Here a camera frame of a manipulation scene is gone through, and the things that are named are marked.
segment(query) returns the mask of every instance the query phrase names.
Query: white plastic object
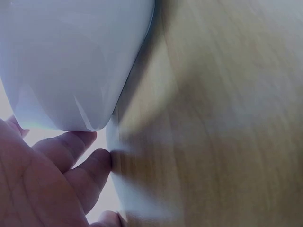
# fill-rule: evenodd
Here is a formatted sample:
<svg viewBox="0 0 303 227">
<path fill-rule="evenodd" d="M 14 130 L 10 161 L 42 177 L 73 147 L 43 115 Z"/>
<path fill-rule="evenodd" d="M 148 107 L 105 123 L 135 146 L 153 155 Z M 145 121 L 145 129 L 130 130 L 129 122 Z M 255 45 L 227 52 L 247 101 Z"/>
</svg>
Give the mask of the white plastic object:
<svg viewBox="0 0 303 227">
<path fill-rule="evenodd" d="M 20 126 L 102 129 L 153 11 L 154 0 L 0 0 L 0 76 Z"/>
</svg>

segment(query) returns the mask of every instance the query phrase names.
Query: light wood table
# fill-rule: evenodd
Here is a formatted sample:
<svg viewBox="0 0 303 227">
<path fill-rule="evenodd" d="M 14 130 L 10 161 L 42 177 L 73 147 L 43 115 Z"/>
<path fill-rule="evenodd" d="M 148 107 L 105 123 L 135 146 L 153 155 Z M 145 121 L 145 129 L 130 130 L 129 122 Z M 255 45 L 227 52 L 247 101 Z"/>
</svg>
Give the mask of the light wood table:
<svg viewBox="0 0 303 227">
<path fill-rule="evenodd" d="M 130 227 L 303 226 L 303 1 L 162 0 L 107 127 Z"/>
</svg>

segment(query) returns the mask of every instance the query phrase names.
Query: white object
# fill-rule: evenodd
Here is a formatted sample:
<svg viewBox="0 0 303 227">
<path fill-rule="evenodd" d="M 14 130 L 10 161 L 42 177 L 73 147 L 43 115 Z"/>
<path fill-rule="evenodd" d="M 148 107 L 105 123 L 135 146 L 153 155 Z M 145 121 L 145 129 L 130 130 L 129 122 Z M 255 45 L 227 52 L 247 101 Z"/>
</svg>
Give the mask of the white object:
<svg viewBox="0 0 303 227">
<path fill-rule="evenodd" d="M 103 128 L 154 0 L 0 0 L 0 76 L 23 128 Z"/>
</svg>

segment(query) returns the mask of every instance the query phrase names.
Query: palm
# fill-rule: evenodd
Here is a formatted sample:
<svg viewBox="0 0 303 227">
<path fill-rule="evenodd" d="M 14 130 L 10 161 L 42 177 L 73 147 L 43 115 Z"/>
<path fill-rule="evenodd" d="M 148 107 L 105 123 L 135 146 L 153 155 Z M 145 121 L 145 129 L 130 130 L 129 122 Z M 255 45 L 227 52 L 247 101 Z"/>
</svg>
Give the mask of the palm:
<svg viewBox="0 0 303 227">
<path fill-rule="evenodd" d="M 0 226 L 88 227 L 85 214 L 106 182 L 109 153 L 97 150 L 71 169 L 95 133 L 69 132 L 32 148 L 24 133 L 13 118 L 0 120 Z M 118 218 L 111 214 L 105 221 L 117 224 Z"/>
</svg>

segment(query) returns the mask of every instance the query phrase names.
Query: hand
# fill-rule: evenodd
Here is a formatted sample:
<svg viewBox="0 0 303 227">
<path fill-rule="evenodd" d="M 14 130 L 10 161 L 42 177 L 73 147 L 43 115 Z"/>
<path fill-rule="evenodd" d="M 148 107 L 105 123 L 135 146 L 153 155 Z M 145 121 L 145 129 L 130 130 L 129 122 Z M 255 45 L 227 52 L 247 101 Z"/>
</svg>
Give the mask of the hand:
<svg viewBox="0 0 303 227">
<path fill-rule="evenodd" d="M 68 132 L 32 148 L 15 118 L 0 119 L 0 226 L 89 227 L 85 214 L 96 204 L 111 170 L 110 154 L 96 150 L 71 169 L 93 143 L 94 132 Z M 107 211 L 91 227 L 121 227 Z"/>
</svg>

